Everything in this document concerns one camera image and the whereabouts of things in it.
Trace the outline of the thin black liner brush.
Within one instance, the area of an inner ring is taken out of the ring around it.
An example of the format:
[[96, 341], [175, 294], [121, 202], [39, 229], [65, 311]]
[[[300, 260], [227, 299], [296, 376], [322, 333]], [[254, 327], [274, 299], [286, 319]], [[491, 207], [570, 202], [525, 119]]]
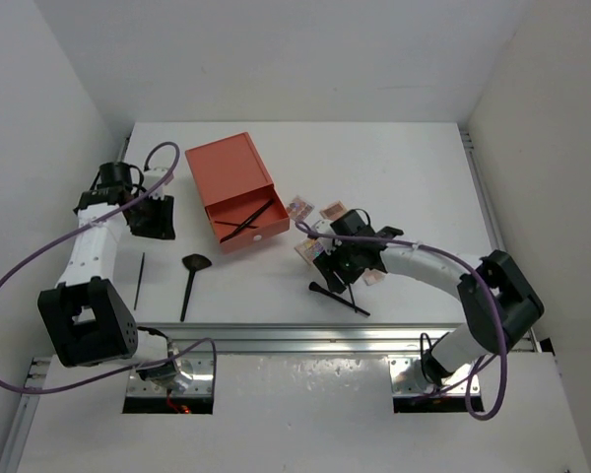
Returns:
[[216, 221], [216, 224], [221, 225], [221, 226], [226, 226], [231, 228], [231, 231], [233, 233], [235, 232], [243, 232], [245, 230], [255, 230], [257, 229], [257, 226], [255, 225], [251, 225], [251, 224], [235, 224], [235, 223], [231, 223], [231, 222], [225, 222], [225, 221]]

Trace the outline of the colourful glitter eyeshadow palette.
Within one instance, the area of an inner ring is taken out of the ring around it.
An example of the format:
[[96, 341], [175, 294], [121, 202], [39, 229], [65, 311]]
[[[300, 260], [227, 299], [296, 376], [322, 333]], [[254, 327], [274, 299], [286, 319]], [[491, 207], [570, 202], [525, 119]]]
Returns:
[[325, 253], [325, 246], [319, 239], [306, 238], [295, 246], [296, 253], [310, 266], [314, 260]]

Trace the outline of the aluminium rail frame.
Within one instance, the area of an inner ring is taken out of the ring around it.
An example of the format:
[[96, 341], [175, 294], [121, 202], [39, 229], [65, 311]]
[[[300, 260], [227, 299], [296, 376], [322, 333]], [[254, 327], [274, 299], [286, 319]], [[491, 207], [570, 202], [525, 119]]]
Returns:
[[456, 324], [393, 323], [147, 323], [181, 346], [210, 338], [219, 354], [415, 355], [420, 335], [431, 341]]

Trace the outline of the black fluffy makeup brush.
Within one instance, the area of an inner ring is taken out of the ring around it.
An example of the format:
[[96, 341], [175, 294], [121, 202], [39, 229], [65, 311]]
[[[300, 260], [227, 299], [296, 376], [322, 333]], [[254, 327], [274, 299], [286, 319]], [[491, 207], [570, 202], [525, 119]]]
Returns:
[[321, 285], [319, 285], [316, 282], [311, 282], [308, 285], [308, 289], [313, 292], [313, 293], [317, 293], [320, 294], [322, 296], [325, 296], [339, 304], [345, 305], [348, 308], [350, 308], [352, 311], [354, 311], [355, 313], [358, 313], [364, 317], [370, 317], [370, 313], [367, 310], [364, 310], [363, 308], [357, 306], [355, 304], [355, 301], [353, 299], [350, 299], [349, 301], [330, 292], [329, 290], [323, 288]]

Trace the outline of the thin black eyeliner brush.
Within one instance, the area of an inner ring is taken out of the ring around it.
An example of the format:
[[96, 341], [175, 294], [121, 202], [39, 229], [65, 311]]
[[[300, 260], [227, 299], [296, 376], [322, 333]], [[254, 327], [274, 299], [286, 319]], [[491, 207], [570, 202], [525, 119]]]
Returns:
[[138, 270], [138, 276], [137, 276], [137, 282], [136, 282], [136, 288], [135, 288], [135, 294], [134, 294], [134, 302], [133, 302], [133, 310], [137, 310], [137, 306], [138, 306], [138, 301], [140, 298], [140, 292], [141, 292], [141, 285], [142, 285], [142, 280], [143, 280], [143, 274], [144, 274], [144, 267], [145, 267], [145, 261], [146, 261], [146, 253], [143, 252], [141, 255], [141, 260], [140, 260], [140, 265], [139, 265], [139, 270]]

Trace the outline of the thin black makeup brush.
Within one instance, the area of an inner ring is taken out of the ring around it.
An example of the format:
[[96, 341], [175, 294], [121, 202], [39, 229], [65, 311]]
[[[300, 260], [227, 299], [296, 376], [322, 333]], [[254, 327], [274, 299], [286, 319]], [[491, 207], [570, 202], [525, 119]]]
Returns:
[[354, 297], [354, 293], [353, 293], [353, 289], [352, 289], [352, 285], [350, 283], [346, 284], [349, 296], [350, 296], [350, 302], [349, 304], [351, 305], [351, 309], [359, 314], [359, 307], [356, 305], [356, 301], [355, 301], [355, 297]]

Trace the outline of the nine-pan warm eyeshadow palette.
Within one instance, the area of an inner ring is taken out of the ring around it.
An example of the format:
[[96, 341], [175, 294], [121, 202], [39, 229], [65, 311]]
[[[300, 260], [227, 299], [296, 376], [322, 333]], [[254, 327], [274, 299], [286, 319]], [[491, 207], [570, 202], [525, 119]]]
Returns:
[[294, 197], [286, 206], [286, 211], [294, 222], [304, 221], [314, 210], [315, 206], [300, 196]]

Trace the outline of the long nude eyeshadow palette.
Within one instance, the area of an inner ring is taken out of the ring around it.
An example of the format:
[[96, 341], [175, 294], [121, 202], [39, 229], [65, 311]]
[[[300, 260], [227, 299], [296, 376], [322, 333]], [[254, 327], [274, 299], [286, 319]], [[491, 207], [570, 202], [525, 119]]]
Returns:
[[368, 269], [363, 272], [362, 279], [368, 286], [373, 286], [382, 282], [385, 279], [385, 274], [381, 271]]

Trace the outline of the orange drawer box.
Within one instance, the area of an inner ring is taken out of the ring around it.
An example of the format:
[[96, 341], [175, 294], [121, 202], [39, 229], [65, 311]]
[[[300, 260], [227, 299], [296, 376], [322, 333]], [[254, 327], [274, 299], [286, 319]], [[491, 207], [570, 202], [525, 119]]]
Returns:
[[274, 185], [247, 132], [186, 150], [185, 157], [206, 209]]

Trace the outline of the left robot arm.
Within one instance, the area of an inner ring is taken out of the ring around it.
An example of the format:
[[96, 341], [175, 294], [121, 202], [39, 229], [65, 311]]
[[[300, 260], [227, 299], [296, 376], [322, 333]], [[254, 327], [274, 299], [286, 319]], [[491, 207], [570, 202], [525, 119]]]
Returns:
[[82, 193], [74, 210], [80, 234], [66, 269], [54, 288], [39, 294], [37, 307], [64, 367], [133, 364], [141, 379], [172, 388], [180, 371], [173, 343], [159, 330], [137, 325], [112, 281], [125, 232], [175, 238], [174, 199], [164, 191], [171, 171], [143, 168], [134, 181], [132, 170], [125, 163], [100, 166], [98, 184]]

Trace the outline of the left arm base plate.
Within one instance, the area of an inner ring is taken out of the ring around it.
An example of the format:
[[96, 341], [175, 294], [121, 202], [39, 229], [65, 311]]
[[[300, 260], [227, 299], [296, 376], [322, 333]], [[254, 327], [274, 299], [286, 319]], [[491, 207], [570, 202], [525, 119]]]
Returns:
[[210, 397], [213, 393], [214, 361], [206, 357], [181, 358], [156, 368], [139, 369], [129, 374], [128, 397], [164, 398]]

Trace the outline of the black blush brush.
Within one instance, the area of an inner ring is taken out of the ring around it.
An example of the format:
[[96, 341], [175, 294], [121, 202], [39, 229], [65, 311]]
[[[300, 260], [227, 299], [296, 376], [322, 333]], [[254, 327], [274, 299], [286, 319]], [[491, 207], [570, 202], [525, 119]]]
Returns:
[[[248, 216], [243, 222], [242, 224], [247, 225], [247, 224], [252, 224], [256, 219], [258, 219], [266, 210], [268, 210], [272, 205], [274, 204], [274, 200], [270, 199], [268, 200], [266, 203], [264, 203], [260, 208], [258, 208], [257, 210], [255, 210], [250, 216]], [[225, 242], [228, 241], [236, 236], [238, 236], [239, 234], [241, 234], [242, 232], [230, 232], [228, 235], [222, 237], [220, 239], [220, 242]]]

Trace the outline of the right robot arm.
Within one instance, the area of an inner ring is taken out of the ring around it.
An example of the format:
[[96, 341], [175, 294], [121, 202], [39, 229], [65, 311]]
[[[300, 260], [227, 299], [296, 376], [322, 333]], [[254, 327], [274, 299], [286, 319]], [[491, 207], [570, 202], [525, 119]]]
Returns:
[[299, 229], [320, 243], [313, 264], [332, 293], [344, 293], [365, 271], [375, 270], [422, 282], [459, 302], [464, 322], [413, 363], [413, 383], [419, 389], [441, 387], [459, 368], [483, 356], [505, 357], [545, 312], [505, 251], [459, 256], [407, 241], [398, 228], [375, 230], [368, 213], [358, 209]]

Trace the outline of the black fan makeup brush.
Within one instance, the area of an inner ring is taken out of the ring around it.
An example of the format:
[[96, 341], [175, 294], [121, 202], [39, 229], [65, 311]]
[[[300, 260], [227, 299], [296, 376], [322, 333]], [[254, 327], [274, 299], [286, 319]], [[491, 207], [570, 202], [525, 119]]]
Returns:
[[187, 277], [186, 286], [185, 286], [185, 290], [184, 290], [182, 308], [181, 308], [180, 317], [179, 317], [179, 321], [184, 322], [186, 319], [186, 312], [188, 310], [188, 305], [190, 302], [190, 296], [191, 296], [192, 287], [193, 287], [196, 273], [211, 267], [212, 261], [204, 255], [201, 255], [198, 253], [193, 253], [193, 254], [184, 256], [181, 259], [181, 262], [182, 262], [182, 265], [184, 266], [184, 268], [188, 272], [188, 277]]

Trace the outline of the four-pan brown eyeshadow palette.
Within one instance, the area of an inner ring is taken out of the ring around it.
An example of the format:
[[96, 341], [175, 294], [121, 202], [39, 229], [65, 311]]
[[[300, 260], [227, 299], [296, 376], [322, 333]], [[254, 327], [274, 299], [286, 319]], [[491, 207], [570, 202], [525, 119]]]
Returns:
[[333, 202], [319, 211], [321, 217], [326, 220], [335, 221], [348, 212], [348, 209], [341, 201]]

